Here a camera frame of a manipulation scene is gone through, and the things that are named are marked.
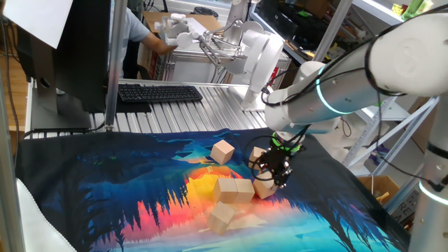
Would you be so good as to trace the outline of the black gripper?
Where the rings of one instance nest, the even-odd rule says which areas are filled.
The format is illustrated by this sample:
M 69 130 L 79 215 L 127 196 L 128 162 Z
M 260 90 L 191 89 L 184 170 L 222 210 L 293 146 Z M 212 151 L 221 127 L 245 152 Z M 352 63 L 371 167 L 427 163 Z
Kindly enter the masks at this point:
M 292 173 L 291 159 L 295 155 L 290 149 L 284 147 L 268 148 L 257 159 L 258 179 L 270 179 L 274 175 L 274 184 L 278 188 L 285 188 L 286 182 Z

